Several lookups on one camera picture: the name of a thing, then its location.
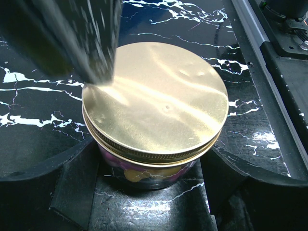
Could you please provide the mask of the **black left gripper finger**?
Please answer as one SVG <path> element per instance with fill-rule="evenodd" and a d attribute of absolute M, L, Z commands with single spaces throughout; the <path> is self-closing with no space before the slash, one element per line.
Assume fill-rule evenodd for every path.
<path fill-rule="evenodd" d="M 45 74 L 75 71 L 89 84 L 113 81 L 123 2 L 3 0 L 0 33 Z"/>

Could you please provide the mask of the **gold jar lid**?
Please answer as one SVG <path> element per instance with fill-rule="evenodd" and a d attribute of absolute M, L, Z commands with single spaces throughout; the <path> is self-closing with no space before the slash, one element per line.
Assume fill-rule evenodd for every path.
<path fill-rule="evenodd" d="M 117 158 L 171 167 L 199 158 L 217 140 L 229 99 L 217 71 L 184 48 L 160 42 L 118 47 L 113 82 L 86 84 L 84 121 Z"/>

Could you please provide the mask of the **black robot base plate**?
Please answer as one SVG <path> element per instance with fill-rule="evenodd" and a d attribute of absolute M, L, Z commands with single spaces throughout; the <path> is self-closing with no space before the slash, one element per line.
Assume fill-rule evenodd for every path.
<path fill-rule="evenodd" d="M 308 111 L 296 103 L 294 87 L 268 42 L 261 45 L 261 51 L 255 51 L 248 41 L 239 44 L 286 167 L 292 178 L 307 180 Z"/>

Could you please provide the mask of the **scooped star candies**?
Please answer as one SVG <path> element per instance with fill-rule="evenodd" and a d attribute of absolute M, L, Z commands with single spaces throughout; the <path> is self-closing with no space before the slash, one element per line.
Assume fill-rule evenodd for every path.
<path fill-rule="evenodd" d="M 119 177 L 124 176 L 126 180 L 132 183 L 141 182 L 142 180 L 174 182 L 188 172 L 196 163 L 196 161 L 192 161 L 185 165 L 165 169 L 146 168 L 119 159 L 100 146 L 99 149 L 105 162 L 112 168 L 112 173 Z"/>

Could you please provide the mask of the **clear plastic jar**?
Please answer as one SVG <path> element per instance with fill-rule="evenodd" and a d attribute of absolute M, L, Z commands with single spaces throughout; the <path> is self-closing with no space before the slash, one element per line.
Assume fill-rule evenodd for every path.
<path fill-rule="evenodd" d="M 168 141 L 141 146 L 97 144 L 112 175 L 143 190 L 162 189 L 174 184 L 205 153 L 205 145 L 182 146 Z"/>

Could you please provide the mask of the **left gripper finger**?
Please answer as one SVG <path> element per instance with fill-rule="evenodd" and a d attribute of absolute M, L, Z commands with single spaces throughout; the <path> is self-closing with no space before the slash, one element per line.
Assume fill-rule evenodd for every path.
<path fill-rule="evenodd" d="M 100 163 L 87 139 L 0 180 L 2 231 L 86 231 Z"/>
<path fill-rule="evenodd" d="M 211 215 L 219 231 L 306 231 L 308 183 L 215 146 L 201 157 Z"/>

